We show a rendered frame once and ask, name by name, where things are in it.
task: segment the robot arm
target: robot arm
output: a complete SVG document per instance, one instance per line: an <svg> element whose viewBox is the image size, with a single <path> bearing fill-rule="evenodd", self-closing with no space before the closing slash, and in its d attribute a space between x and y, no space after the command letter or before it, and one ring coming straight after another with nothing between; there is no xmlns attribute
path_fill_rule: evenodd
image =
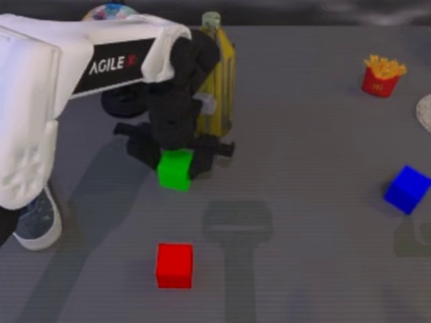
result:
<svg viewBox="0 0 431 323"><path fill-rule="evenodd" d="M52 172L71 98L176 78L171 48L191 31L150 15L52 22L0 15L0 206L36 198Z"/></svg>

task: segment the gray tabletop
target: gray tabletop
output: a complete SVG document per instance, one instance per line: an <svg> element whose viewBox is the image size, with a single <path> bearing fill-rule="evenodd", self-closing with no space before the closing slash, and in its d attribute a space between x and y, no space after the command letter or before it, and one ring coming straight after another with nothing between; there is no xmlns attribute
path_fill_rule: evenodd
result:
<svg viewBox="0 0 431 323"><path fill-rule="evenodd" d="M228 33L233 161L188 193L162 189L111 135L98 96L70 102L52 177L65 232L45 252L6 243L1 323L431 320L431 199L409 219L382 199L404 164L431 176L414 117L431 92L431 30ZM361 92L369 54L407 63L391 98ZM193 243L192 290L157 289L158 242Z"/></svg>

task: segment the black round object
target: black round object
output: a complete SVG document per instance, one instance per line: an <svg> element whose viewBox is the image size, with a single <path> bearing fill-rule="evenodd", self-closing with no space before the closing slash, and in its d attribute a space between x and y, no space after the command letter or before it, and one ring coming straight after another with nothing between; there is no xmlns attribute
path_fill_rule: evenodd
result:
<svg viewBox="0 0 431 323"><path fill-rule="evenodd" d="M135 118L147 111L145 84L136 83L102 92L103 110L115 118Z"/></svg>

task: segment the yellow bottle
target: yellow bottle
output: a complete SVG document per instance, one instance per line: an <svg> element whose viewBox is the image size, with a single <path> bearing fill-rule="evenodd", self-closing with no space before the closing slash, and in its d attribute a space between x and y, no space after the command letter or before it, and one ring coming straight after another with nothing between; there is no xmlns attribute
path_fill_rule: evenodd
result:
<svg viewBox="0 0 431 323"><path fill-rule="evenodd" d="M201 114L197 121L197 133L223 137L232 128L232 105L235 83L235 48L220 27L221 17L216 12L202 16L201 31L210 35L220 48L221 60L199 89L201 94L210 95L216 102L215 112Z"/></svg>

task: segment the dark background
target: dark background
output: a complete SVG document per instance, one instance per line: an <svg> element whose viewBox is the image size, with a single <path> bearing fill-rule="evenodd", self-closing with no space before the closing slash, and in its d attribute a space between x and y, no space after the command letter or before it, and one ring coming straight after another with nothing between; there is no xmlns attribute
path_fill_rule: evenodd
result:
<svg viewBox="0 0 431 323"><path fill-rule="evenodd" d="M0 0L1 13L80 20L103 0ZM199 24L201 13L222 13L225 25L431 25L431 0L126 0L141 13Z"/></svg>

